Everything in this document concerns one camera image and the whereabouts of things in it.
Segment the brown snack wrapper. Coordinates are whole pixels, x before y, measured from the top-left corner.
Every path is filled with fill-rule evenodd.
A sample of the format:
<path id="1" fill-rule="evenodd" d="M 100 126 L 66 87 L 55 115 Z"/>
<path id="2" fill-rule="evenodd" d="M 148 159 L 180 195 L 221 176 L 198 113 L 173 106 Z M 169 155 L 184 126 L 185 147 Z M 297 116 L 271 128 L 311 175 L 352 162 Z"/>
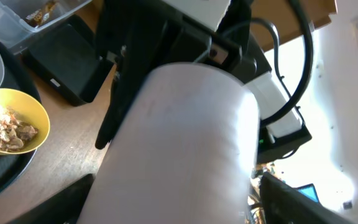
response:
<path id="1" fill-rule="evenodd" d="M 41 27 L 49 19 L 57 3 L 56 0 L 47 1 L 40 9 L 28 15 L 24 20 L 31 27 Z"/>

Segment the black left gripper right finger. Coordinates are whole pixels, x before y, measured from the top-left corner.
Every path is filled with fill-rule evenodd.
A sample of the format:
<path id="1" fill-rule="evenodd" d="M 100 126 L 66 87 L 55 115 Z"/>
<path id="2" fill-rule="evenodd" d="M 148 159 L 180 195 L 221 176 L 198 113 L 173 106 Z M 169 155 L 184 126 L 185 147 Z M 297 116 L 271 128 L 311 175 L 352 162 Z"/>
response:
<path id="1" fill-rule="evenodd" d="M 267 224 L 353 224 L 269 172 L 261 178 L 260 199 Z"/>

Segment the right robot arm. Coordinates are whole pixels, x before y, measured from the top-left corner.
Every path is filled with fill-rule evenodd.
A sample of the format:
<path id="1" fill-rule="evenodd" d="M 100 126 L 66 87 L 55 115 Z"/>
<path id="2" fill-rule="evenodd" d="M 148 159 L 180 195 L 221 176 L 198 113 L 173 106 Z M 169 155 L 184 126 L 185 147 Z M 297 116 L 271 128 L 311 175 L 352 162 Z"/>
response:
<path id="1" fill-rule="evenodd" d="M 96 138 L 104 148 L 114 139 L 131 104 L 153 69 L 174 62 L 198 62 L 219 68 L 249 83 L 278 70 L 270 65 L 250 33 L 251 24 L 264 26 L 273 46 L 280 45 L 274 24 L 252 17 L 250 1 L 230 1 L 217 30 L 162 1 L 105 1 L 96 29 L 97 54 L 113 53 L 121 76 Z"/>

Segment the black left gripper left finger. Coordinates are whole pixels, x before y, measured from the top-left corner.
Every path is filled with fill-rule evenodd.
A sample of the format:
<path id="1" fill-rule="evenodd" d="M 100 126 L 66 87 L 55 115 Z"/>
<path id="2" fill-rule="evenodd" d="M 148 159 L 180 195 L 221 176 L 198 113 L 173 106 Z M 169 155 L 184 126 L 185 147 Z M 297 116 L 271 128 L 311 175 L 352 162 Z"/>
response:
<path id="1" fill-rule="evenodd" d="M 8 224 L 76 223 L 95 180 L 86 174 Z"/>

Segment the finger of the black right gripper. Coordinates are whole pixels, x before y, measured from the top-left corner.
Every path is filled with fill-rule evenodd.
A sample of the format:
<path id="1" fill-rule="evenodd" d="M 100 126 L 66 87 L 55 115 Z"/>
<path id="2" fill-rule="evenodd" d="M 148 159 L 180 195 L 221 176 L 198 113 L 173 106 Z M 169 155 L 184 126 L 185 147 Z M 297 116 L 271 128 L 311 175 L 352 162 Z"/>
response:
<path id="1" fill-rule="evenodd" d="M 112 83 L 110 102 L 96 138 L 96 149 L 104 149 L 115 138 L 152 69 L 152 59 L 122 58 L 116 65 L 116 76 Z"/>

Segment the pink plastic cup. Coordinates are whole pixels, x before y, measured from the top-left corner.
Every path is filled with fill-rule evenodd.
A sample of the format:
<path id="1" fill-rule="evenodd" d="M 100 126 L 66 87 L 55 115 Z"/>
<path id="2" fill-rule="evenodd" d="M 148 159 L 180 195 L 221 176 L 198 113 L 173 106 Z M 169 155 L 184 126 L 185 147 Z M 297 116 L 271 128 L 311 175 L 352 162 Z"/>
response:
<path id="1" fill-rule="evenodd" d="M 96 174 L 80 223 L 244 223 L 259 138 L 252 92 L 220 69 L 149 73 Z"/>

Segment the yellow plastic bowl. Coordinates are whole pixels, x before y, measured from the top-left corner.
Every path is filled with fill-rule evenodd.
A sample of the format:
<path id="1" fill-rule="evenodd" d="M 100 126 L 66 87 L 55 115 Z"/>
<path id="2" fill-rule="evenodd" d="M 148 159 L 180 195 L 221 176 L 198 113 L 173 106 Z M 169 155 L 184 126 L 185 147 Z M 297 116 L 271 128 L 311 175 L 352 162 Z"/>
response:
<path id="1" fill-rule="evenodd" d="M 0 106 L 16 111 L 19 113 L 20 120 L 39 130 L 38 135 L 22 150 L 19 152 L 0 151 L 0 156 L 32 152 L 45 142 L 50 131 L 50 120 L 45 108 L 35 98 L 19 90 L 0 88 Z"/>

